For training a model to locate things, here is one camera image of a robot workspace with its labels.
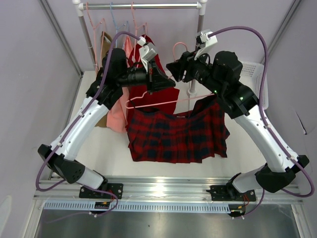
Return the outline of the pink wire hanger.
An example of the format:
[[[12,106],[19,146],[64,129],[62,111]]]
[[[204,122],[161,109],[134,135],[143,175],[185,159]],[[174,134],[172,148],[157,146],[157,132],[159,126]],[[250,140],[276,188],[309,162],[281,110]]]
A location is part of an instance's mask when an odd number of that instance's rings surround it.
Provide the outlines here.
[[[132,109],[132,108],[144,108],[144,107],[153,107],[153,106],[158,106],[158,105],[165,105],[165,104],[170,104],[170,103],[178,103],[178,102],[184,102],[184,101],[191,101],[193,99],[199,99],[199,98],[204,98],[206,96],[210,96],[210,95],[214,95],[213,92],[209,93],[209,94],[205,94],[205,95],[197,95],[197,92],[191,92],[190,90],[187,91],[187,98],[185,99],[178,99],[178,100],[173,100],[173,101],[166,101],[166,102],[160,102],[160,103],[155,103],[155,104],[147,104],[147,105],[140,105],[140,106],[132,106],[129,107],[128,104],[132,103],[133,100],[135,99],[142,99],[145,95],[147,94],[147,91],[145,91],[141,97],[134,97],[131,100],[128,100],[125,102],[125,107],[126,109]]]

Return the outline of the red plaid skirt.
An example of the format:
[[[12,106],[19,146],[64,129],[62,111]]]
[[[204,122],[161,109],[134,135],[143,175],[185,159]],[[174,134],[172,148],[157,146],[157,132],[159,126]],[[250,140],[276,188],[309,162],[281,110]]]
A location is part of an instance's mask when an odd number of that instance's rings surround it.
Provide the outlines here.
[[[168,115],[156,108],[136,109],[127,127],[134,162],[202,163],[227,157],[230,135],[215,95],[199,99],[191,111]]]

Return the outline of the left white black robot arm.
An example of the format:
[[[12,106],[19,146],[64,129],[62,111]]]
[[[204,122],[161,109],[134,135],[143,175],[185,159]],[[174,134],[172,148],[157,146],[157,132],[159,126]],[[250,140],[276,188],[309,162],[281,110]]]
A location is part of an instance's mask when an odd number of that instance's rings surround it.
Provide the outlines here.
[[[75,160],[85,139],[123,95],[124,87],[145,85],[149,92],[157,92],[175,86],[156,64],[157,51],[152,44],[141,47],[139,54],[140,63],[131,67],[123,49],[115,48],[106,54],[75,118],[55,141],[38,149],[46,166],[68,183],[90,187],[90,193],[96,198],[107,194],[106,179]]]

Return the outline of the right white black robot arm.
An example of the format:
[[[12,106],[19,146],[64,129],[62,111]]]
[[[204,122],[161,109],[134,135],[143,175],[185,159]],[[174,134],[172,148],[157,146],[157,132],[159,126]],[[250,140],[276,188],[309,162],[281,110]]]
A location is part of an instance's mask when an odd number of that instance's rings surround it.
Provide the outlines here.
[[[265,158],[265,165],[239,173],[226,184],[226,194],[232,200],[244,192],[262,188],[270,193],[284,191],[296,174],[309,164],[306,155],[293,151],[271,125],[259,106],[252,89],[240,82],[243,64],[234,52],[220,51],[213,63],[207,63],[207,53],[184,52],[180,59],[166,68],[176,81],[198,81],[216,95],[220,107],[252,138]]]

